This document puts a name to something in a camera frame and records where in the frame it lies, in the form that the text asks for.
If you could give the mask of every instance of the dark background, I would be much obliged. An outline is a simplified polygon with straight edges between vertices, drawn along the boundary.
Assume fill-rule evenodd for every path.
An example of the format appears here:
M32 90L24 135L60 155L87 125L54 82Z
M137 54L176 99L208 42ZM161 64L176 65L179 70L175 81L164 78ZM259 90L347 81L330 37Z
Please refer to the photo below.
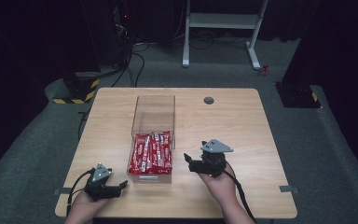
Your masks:
M172 36L180 23L177 18L183 10L182 2L150 3L150 10L140 10L148 1L138 2L131 18L135 30L156 39L164 36L164 30L170 33L166 36ZM259 7L255 0L227 1L223 7L214 0L204 5L193 2L192 7L203 12L255 13ZM317 3L270 1L259 39L294 40L307 30L283 83L323 87L358 159L358 1L321 1L311 20ZM167 10L159 15L158 7ZM81 2L75 0L47 5L43 1L0 1L0 158L48 103L44 89L50 82L75 70L98 70L95 38L82 9ZM167 28L153 31L153 24Z

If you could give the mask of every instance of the hand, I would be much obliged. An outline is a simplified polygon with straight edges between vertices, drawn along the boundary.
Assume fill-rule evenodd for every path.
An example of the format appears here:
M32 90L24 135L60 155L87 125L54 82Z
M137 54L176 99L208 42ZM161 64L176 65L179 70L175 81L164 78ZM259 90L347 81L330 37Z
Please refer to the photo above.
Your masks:
M225 170L229 174L234 175L231 166L228 165ZM216 178L206 174L199 174L199 176L220 205L222 205L221 203L237 201L234 181L228 175L222 173Z
M227 164L225 171L234 176L234 172L229 164ZM231 177L225 173L216 178L205 174L199 174L199 176L208 187L209 192L219 203L227 224L254 223L238 203L235 184Z
M91 220L109 201L110 199L101 199L94 202L84 190L81 190L72 203L65 224L83 224Z

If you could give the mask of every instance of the transparent container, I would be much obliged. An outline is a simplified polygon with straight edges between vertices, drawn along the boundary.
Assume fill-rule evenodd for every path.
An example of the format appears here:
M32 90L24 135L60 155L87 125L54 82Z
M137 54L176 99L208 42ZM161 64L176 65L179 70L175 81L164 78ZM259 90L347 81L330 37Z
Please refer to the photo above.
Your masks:
M139 95L127 174L133 183L171 183L174 95Z

